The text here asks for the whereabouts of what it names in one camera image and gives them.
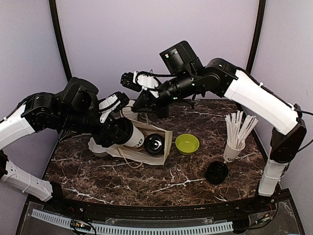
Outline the black plastic cup lid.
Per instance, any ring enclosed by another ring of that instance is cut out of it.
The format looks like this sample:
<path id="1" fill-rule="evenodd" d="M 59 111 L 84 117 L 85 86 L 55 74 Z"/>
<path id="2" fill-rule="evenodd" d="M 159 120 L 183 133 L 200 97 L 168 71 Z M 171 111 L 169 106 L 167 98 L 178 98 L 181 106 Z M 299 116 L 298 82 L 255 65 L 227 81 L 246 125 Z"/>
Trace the black plastic cup lid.
<path id="1" fill-rule="evenodd" d="M 120 118 L 119 120 L 120 136 L 126 138 L 126 142 L 130 140 L 133 135 L 134 126 L 133 123 L 127 118 Z"/>

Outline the white paper cup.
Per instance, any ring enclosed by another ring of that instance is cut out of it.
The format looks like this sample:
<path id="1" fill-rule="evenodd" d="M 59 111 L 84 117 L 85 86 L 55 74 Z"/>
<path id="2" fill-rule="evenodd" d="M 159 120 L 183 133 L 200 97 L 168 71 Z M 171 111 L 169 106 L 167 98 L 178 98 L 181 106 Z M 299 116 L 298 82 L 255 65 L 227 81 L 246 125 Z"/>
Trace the white paper cup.
<path id="1" fill-rule="evenodd" d="M 131 123 L 130 134 L 123 145 L 127 147 L 139 148 L 144 144 L 144 139 L 144 134 Z"/>

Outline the beige paper bag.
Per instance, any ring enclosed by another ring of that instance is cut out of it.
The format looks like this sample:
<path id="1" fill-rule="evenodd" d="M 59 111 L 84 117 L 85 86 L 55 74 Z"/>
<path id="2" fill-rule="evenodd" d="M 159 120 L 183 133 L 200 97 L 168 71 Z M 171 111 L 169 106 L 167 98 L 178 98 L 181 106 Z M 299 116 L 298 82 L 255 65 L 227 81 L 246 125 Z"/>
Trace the beige paper bag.
<path id="1" fill-rule="evenodd" d="M 171 149 L 173 132 L 130 118 L 133 135 L 127 143 L 115 144 L 105 150 L 113 157 L 141 164 L 164 165 Z"/>

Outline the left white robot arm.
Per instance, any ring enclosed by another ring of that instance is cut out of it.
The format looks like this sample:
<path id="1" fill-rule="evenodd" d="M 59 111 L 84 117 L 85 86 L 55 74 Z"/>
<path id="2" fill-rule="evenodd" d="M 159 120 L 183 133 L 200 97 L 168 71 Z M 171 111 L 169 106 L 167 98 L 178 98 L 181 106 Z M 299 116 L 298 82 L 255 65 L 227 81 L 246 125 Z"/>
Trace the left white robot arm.
<path id="1" fill-rule="evenodd" d="M 121 92 L 101 100 L 90 92 L 83 92 L 72 101 L 66 99 L 65 92 L 30 95 L 1 120 L 0 147 L 4 149 L 44 129 L 90 134 L 102 147 L 125 143 L 130 139 L 129 132 L 133 128 L 127 127 L 125 118 L 115 119 L 111 113 L 118 112 L 128 103 L 129 98 Z M 0 181 L 44 202 L 49 201 L 58 213 L 66 213 L 69 209 L 58 183 L 39 179 L 22 170 L 4 152 L 0 153 Z"/>

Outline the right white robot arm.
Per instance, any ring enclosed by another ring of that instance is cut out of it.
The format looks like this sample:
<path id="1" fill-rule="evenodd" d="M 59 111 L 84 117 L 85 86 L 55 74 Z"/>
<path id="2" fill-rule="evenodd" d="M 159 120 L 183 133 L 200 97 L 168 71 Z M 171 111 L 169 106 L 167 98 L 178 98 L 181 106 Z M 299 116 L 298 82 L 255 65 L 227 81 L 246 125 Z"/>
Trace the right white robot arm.
<path id="1" fill-rule="evenodd" d="M 194 94 L 212 92 L 258 114 L 273 125 L 271 152 L 258 187 L 258 195 L 250 200 L 250 209 L 261 212 L 268 205 L 286 166 L 294 159 L 306 135 L 302 111 L 263 87 L 247 71 L 228 61 L 215 58 L 203 66 L 198 58 L 189 62 L 167 60 L 167 81 L 140 71 L 131 81 L 140 92 L 132 111 L 152 112 L 165 117 L 162 109 L 177 100 Z"/>

